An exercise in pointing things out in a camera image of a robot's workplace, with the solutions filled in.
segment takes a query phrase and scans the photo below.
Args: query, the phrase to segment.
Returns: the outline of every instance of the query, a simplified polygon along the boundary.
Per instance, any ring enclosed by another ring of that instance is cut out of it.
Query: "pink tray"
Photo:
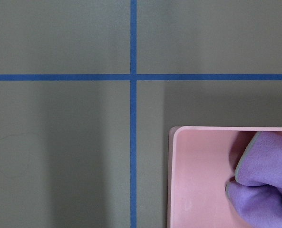
[[[168,228],[250,228],[225,185],[256,131],[267,127],[175,127],[169,134]]]

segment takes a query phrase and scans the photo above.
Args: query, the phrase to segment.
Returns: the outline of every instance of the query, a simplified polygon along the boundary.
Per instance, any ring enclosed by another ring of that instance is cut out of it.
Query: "purple cloth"
[[[238,214],[255,228],[282,228],[282,136],[257,132],[226,192]]]
[[[276,187],[232,181],[226,192],[238,214],[254,228],[282,228],[282,195]]]
[[[282,136],[257,132],[237,165],[235,179],[245,186],[282,188]]]

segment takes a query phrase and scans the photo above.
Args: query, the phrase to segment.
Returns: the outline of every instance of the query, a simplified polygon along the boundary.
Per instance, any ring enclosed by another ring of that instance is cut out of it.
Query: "blue tape line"
[[[282,74],[138,74],[139,81],[180,80],[282,80]]]
[[[0,81],[123,81],[130,78],[129,74],[0,75]]]
[[[136,74],[136,0],[130,1],[130,73]]]
[[[136,80],[130,81],[130,226],[136,228]]]
[[[282,74],[106,74],[106,75],[0,75],[0,81],[182,81],[282,80]]]

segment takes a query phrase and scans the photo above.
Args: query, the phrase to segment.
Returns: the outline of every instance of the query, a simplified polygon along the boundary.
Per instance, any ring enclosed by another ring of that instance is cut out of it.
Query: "faint stain mark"
[[[6,178],[17,178],[26,173],[37,140],[36,133],[11,134],[0,139],[0,172]]]

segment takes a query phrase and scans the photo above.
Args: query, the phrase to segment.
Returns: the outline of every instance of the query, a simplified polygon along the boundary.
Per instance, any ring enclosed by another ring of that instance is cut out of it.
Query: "gray table surface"
[[[142,74],[282,74],[282,1],[144,0]],[[127,74],[130,1],[0,0],[0,74]],[[129,82],[0,82],[0,227],[130,227]],[[137,225],[173,126],[282,126],[282,81],[139,81]]]

